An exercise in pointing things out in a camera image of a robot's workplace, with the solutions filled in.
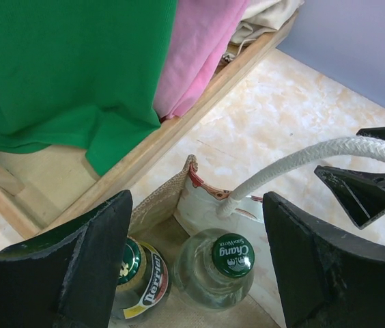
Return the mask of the green Perrier bottle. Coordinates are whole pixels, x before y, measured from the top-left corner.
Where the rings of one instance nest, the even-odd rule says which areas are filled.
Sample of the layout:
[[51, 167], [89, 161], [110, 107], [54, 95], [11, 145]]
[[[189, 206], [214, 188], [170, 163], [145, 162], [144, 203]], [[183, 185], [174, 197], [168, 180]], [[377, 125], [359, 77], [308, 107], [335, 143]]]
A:
[[164, 256], [132, 237], [126, 240], [111, 318], [127, 325], [150, 319], [166, 303], [172, 279]]

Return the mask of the clear Chang soda bottle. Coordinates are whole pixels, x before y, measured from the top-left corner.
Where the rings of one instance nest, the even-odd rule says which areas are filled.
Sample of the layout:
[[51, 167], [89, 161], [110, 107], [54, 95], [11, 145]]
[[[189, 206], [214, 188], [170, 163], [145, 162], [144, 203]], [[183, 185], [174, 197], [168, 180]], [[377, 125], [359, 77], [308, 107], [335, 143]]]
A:
[[255, 252], [247, 238], [211, 228], [190, 236], [172, 266], [176, 295], [186, 304], [222, 312], [239, 304], [254, 280]]

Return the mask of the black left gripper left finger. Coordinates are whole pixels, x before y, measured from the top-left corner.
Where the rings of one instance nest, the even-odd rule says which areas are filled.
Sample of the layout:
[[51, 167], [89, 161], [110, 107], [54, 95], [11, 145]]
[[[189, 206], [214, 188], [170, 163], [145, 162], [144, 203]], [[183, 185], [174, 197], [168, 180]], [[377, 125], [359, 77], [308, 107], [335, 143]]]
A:
[[132, 213], [120, 191], [0, 251], [0, 327], [107, 327]]

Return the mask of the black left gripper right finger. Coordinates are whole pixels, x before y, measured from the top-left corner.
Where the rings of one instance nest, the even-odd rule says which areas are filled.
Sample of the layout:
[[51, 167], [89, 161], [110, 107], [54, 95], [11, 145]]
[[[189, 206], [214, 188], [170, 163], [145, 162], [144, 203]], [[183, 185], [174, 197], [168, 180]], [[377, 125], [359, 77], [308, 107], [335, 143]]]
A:
[[385, 246], [275, 192], [263, 214], [287, 327], [385, 327]]

